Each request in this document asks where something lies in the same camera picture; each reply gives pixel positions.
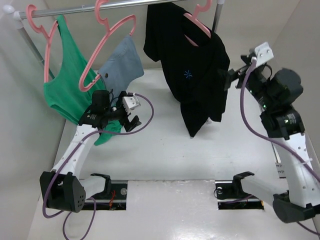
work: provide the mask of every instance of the black clamp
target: black clamp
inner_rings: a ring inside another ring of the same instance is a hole
[[[100,173],[92,173],[91,176],[102,177],[105,179],[104,190],[103,193],[109,195],[111,193],[111,178],[109,175],[100,174]]]
[[[250,171],[245,171],[233,176],[232,186],[237,195],[243,195],[243,194],[247,195],[247,193],[244,192],[244,190],[242,189],[241,180],[246,177],[254,176],[254,175],[255,174]]]

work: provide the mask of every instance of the cable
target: cable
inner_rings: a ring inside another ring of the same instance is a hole
[[[285,150],[289,151],[293,156],[295,156],[300,163],[303,164],[303,166],[308,170],[308,172],[320,183],[320,177],[315,173],[315,171],[308,165],[306,164],[305,160],[298,154],[296,153],[296,151],[294,151],[292,148],[286,146],[285,144],[277,141],[277,140],[274,140],[272,138],[269,138],[267,136],[264,136],[260,133],[258,133],[257,131],[255,131],[248,123],[247,121],[247,118],[246,118],[246,115],[245,115],[245,89],[246,89],[246,85],[247,85],[247,82],[248,82],[248,79],[249,79],[249,75],[253,72],[253,70],[256,68],[256,63],[257,63],[257,59],[256,58],[252,58],[252,64],[251,66],[247,69],[246,71],[246,74],[245,74],[245,77],[244,77],[244,80],[243,80],[243,83],[242,83],[242,86],[241,86],[241,92],[240,92],[240,111],[241,111],[241,117],[242,117],[242,120],[245,124],[245,126],[249,129],[249,131],[251,133],[253,133],[254,135],[256,135],[257,137],[261,138],[261,139],[264,139],[264,140],[267,140],[273,144],[277,144],[278,146],[284,148]],[[300,222],[297,222],[298,225],[300,225],[301,227],[303,227],[305,230],[309,231],[310,233],[313,233],[315,235],[318,235],[320,236],[320,233],[318,232],[315,232],[315,231],[312,231],[311,229],[307,228],[306,226],[304,226],[302,223]]]
[[[55,174],[53,175],[53,178],[51,179],[46,191],[45,191],[45,194],[44,194],[44,197],[43,197],[43,204],[42,204],[42,214],[43,216],[46,218],[46,219],[51,219],[51,218],[54,218],[56,216],[58,216],[59,214],[61,214],[63,211],[59,211],[55,214],[52,214],[52,215],[48,215],[47,212],[46,212],[46,206],[47,206],[47,201],[48,201],[48,197],[49,197],[49,193],[50,193],[50,190],[52,188],[52,186],[54,185],[54,182],[56,181],[59,173],[62,171],[62,169],[65,167],[65,165],[69,162],[69,160],[71,159],[71,157],[75,154],[75,152],[79,149],[79,147],[84,143],[84,141],[89,138],[90,136],[94,135],[94,134],[98,134],[98,133],[104,133],[104,134],[113,134],[113,135],[120,135],[120,136],[127,136],[127,135],[132,135],[132,134],[136,134],[138,132],[141,132],[143,129],[145,129],[149,124],[150,122],[152,121],[152,119],[154,118],[154,115],[155,115],[155,109],[154,109],[154,106],[152,105],[151,101],[146,98],[145,96],[141,95],[141,94],[138,94],[136,93],[135,94],[137,97],[140,97],[140,98],[143,98],[144,100],[146,100],[150,107],[151,107],[151,117],[150,119],[148,120],[148,122],[141,128],[139,128],[138,130],[136,131],[133,131],[133,132],[124,132],[124,133],[119,133],[119,132],[112,132],[112,131],[105,131],[105,130],[98,130],[98,131],[93,131],[91,133],[89,133],[88,135],[86,135],[78,144],[77,146],[72,150],[72,152],[70,153],[70,155],[65,159],[65,161],[63,162],[63,164],[59,167],[59,169],[55,172]],[[97,205],[94,203],[94,213],[93,213],[93,216],[92,216],[92,220],[94,219],[95,217],[95,213],[96,213],[96,209],[97,209]],[[88,230],[87,232],[89,232],[90,228],[91,228],[92,224],[89,225],[88,227]]]
[[[80,240],[84,240],[86,238],[86,236],[88,235],[88,233],[89,233],[89,231],[91,229],[92,223],[94,222],[96,211],[97,211],[97,202],[96,202],[96,200],[93,197],[90,197],[89,199],[91,199],[93,201],[93,214],[92,214],[92,218],[91,218],[89,227],[88,227],[88,229],[86,230],[85,234],[83,235],[83,237]],[[68,220],[68,218],[69,218],[69,216],[71,214],[72,214],[72,212],[68,213],[68,215],[65,217],[65,220],[64,220],[63,225],[62,225],[62,234],[63,234],[63,236],[64,236],[64,238],[66,240],[70,240],[67,237],[67,234],[66,234],[66,223],[67,223],[67,220]]]
[[[320,236],[320,233],[311,230],[310,228],[308,228],[308,227],[306,227],[305,225],[303,225],[301,222],[297,221],[296,223],[297,223],[299,226],[301,226],[302,228],[304,228],[305,230],[307,230],[308,232],[310,232],[310,233],[312,233],[312,234],[314,234],[314,235]]]
[[[251,198],[251,197],[253,197],[253,195],[248,195],[248,196],[246,196],[246,197],[244,197],[244,198],[240,198],[240,199],[236,199],[236,200],[234,200],[234,201],[224,201],[223,203],[224,204],[235,204],[235,203],[239,203],[239,202],[242,202],[242,201],[244,201],[244,200],[248,200],[249,198]]]
[[[114,199],[115,199],[115,196],[116,196],[116,191],[113,190],[111,194],[112,194],[112,198],[110,199],[110,202],[109,202],[110,210],[111,210],[112,205],[114,204]]]

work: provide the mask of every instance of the white bracket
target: white bracket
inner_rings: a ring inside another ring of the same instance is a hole
[[[139,99],[135,95],[123,97],[123,106],[128,114],[140,105]]]
[[[250,54],[253,53],[256,56],[256,68],[274,58],[274,53],[272,52],[272,49],[267,42],[262,43],[256,48],[250,49],[249,52]]]

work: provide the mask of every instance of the red wire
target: red wire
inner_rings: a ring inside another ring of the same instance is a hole
[[[111,194],[112,194],[112,198],[111,198],[111,200],[109,202],[110,210],[111,210],[112,204],[114,203],[114,199],[115,199],[115,196],[116,196],[116,191],[113,190]]]

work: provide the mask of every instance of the metal rod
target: metal rod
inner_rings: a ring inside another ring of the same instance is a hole
[[[38,49],[37,49],[36,45],[34,44],[34,42],[32,41],[32,39],[30,38],[30,36],[27,33],[26,29],[24,27],[22,27],[22,28],[18,28],[17,30],[18,30],[19,34],[21,35],[21,37],[23,38],[23,40],[25,41],[25,43],[30,48],[30,50],[33,53],[33,55],[35,56],[35,58],[42,64],[42,66],[44,66],[45,65],[45,60],[42,57],[42,55],[40,54],[40,52],[38,51]],[[55,78],[55,76],[51,72],[50,68],[49,68],[49,75],[50,75],[50,77],[52,79]]]
[[[217,28],[218,28],[222,7],[223,7],[223,4],[218,3],[215,8],[215,14],[214,14],[213,25],[212,25],[212,31],[214,33],[217,31]]]
[[[119,1],[119,2],[108,2],[101,5],[100,9],[116,9],[140,5],[149,4],[160,4],[169,2],[179,2],[185,0],[131,0],[131,1]],[[66,15],[66,14],[76,14],[76,13],[86,13],[93,12],[95,10],[95,5],[81,5],[77,7],[59,8],[59,9],[47,9],[47,10],[36,10],[32,13],[32,18],[49,17],[56,15]],[[26,12],[19,12],[20,18],[22,20],[27,19]]]

